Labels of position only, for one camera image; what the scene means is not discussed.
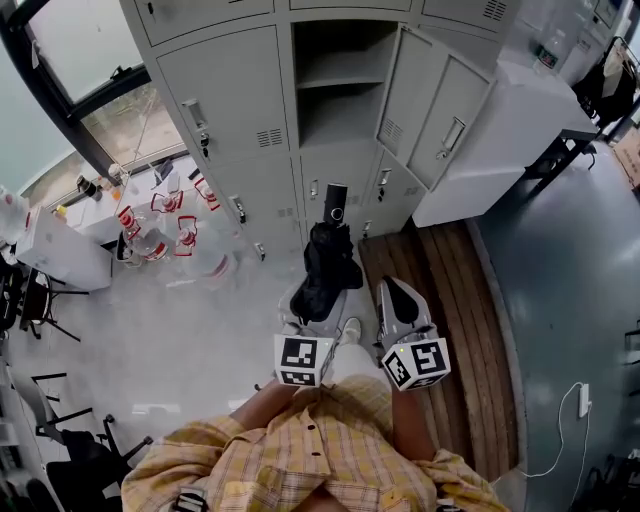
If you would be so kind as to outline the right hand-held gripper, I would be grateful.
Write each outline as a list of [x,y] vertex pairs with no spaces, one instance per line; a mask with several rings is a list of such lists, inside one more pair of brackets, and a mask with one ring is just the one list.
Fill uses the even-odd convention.
[[[400,298],[394,302],[397,291]],[[426,299],[394,277],[377,285],[378,367],[399,391],[430,387],[451,372],[447,340],[440,337]]]

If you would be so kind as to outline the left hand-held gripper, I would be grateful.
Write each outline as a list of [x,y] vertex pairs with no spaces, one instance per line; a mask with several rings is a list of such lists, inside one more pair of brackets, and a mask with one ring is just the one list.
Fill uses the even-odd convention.
[[[274,335],[275,376],[283,385],[319,388],[334,359],[335,339],[301,328],[290,306],[295,292],[289,288],[278,302],[281,332]],[[347,295],[341,291],[337,296],[327,318],[329,326],[340,326]]]

